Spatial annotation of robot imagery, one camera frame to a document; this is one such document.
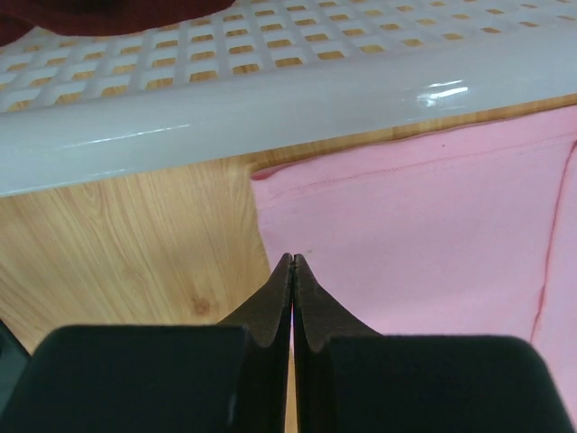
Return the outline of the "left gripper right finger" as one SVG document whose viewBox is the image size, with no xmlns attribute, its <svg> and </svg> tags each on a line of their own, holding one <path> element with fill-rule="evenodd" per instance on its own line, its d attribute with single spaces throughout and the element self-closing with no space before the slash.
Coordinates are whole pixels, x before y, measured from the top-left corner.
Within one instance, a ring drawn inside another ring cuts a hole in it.
<svg viewBox="0 0 577 433">
<path fill-rule="evenodd" d="M 512 336 L 382 335 L 293 262 L 302 432 L 569 432 L 533 347 Z"/>
</svg>

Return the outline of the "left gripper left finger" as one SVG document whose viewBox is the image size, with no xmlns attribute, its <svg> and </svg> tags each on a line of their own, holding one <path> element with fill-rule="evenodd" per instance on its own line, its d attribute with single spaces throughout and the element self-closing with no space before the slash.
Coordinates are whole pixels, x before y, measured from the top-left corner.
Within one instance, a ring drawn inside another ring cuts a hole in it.
<svg viewBox="0 0 577 433">
<path fill-rule="evenodd" d="M 38 345 L 4 432 L 281 432 L 292 258 L 214 325 L 67 326 Z"/>
</svg>

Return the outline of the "pink t shirt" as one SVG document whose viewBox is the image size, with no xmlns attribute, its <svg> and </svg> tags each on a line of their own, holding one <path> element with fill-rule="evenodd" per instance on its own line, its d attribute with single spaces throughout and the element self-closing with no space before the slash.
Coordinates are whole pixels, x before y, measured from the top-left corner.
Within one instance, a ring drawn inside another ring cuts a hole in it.
<svg viewBox="0 0 577 433">
<path fill-rule="evenodd" d="M 266 254 L 305 256 L 381 333 L 576 329 L 576 110 L 421 135 L 252 176 Z"/>
</svg>

